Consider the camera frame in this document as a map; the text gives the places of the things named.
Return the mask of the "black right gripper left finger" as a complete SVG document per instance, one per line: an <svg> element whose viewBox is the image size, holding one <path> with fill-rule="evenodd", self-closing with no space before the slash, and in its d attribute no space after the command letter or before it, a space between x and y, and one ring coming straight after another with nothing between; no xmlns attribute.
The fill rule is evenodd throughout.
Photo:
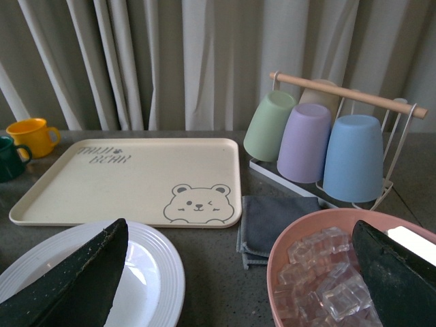
<svg viewBox="0 0 436 327"><path fill-rule="evenodd" d="M46 274L1 303L2 326L104 326L127 254L117 219Z"/></svg>

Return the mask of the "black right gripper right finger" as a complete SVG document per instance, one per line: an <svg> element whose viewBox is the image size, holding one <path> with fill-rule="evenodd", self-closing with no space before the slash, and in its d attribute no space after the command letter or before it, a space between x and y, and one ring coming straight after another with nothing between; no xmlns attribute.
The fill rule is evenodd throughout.
<svg viewBox="0 0 436 327"><path fill-rule="evenodd" d="M352 243L383 326L435 325L435 266L363 220Z"/></svg>

